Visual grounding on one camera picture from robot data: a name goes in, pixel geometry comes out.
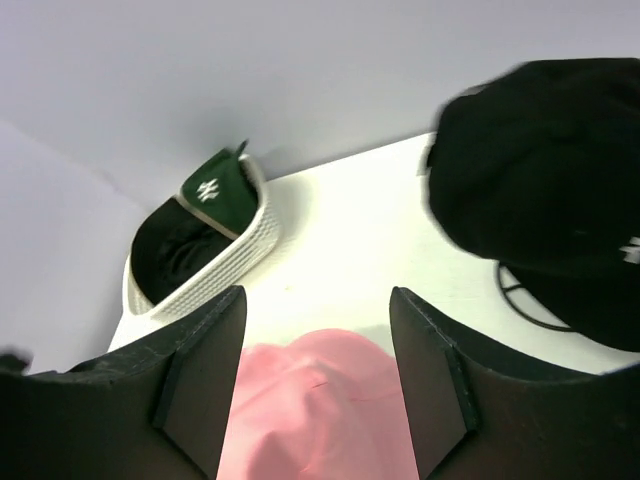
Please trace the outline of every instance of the white surface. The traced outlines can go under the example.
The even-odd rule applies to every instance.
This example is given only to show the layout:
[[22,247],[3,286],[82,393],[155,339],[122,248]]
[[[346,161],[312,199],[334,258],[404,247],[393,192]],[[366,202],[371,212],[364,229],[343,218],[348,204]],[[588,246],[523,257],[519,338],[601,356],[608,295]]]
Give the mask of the white surface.
[[637,0],[2,0],[0,117],[151,209],[246,137],[268,178],[297,172],[428,131],[523,60],[636,56],[639,21]]
[[[471,328],[558,365],[600,373],[640,361],[640,354],[536,327],[505,304],[493,262],[454,248],[425,213],[417,172],[426,142],[427,136],[415,137],[269,182],[283,239],[240,282],[249,302],[245,344],[288,343],[338,327],[391,351],[388,305],[397,285]],[[518,303],[545,319],[533,300]],[[123,318],[111,348],[159,326]]]
[[66,371],[107,349],[147,213],[2,121],[0,159],[0,350],[29,352],[31,373]]

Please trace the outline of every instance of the white table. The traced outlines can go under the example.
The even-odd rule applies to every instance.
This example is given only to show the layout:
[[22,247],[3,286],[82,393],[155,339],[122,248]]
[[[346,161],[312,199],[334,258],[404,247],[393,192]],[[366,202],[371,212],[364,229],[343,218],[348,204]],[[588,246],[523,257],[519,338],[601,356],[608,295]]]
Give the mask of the white table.
[[[640,361],[640,354],[532,325],[507,306],[493,262],[453,247],[425,210],[419,164],[429,140],[421,135],[269,182],[284,236],[239,282],[249,305],[245,345],[286,344],[338,327],[392,353],[389,296],[404,286],[455,320],[548,362],[601,373]],[[518,304],[556,321],[526,294]],[[123,317],[111,349],[159,326]]]

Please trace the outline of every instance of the white ny logo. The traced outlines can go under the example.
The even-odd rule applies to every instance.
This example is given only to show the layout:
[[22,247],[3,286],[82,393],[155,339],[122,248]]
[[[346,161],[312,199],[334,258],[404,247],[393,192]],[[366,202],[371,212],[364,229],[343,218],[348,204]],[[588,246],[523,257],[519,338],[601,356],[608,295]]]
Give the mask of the white ny logo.
[[629,240],[629,245],[622,247],[620,251],[627,254],[625,262],[640,264],[640,237],[633,237]]
[[202,182],[198,187],[198,200],[206,202],[207,200],[213,200],[218,196],[218,179],[214,178],[208,182]]

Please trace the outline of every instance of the black fabric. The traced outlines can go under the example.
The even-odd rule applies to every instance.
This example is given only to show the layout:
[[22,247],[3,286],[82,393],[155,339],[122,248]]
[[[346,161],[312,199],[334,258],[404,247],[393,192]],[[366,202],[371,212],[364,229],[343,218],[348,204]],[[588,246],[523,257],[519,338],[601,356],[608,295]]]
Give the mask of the black fabric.
[[543,320],[539,320],[532,315],[529,315],[525,310],[523,310],[512,298],[511,294],[513,292],[517,292],[519,290],[523,290],[524,287],[521,283],[515,283],[513,285],[506,286],[503,272],[507,270],[506,265],[502,262],[496,262],[495,265],[495,281],[498,289],[500,290],[500,294],[507,305],[511,307],[511,309],[524,318],[526,321],[533,323],[538,327],[546,328],[547,330],[554,330],[556,332],[574,332],[575,330],[566,325],[557,325],[554,323],[549,323]]
[[138,288],[157,305],[231,243],[172,198],[138,229],[131,246],[131,272]]
[[525,63],[449,102],[426,161],[455,244],[580,333],[640,351],[640,265],[621,250],[640,237],[640,60]]

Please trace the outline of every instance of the black baseball cap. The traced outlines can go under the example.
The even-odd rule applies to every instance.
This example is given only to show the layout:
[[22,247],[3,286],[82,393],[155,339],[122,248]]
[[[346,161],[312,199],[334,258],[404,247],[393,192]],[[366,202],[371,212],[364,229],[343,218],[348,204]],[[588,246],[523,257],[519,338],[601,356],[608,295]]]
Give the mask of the black baseball cap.
[[450,101],[428,202],[460,248],[551,313],[640,351],[640,60],[522,64]]

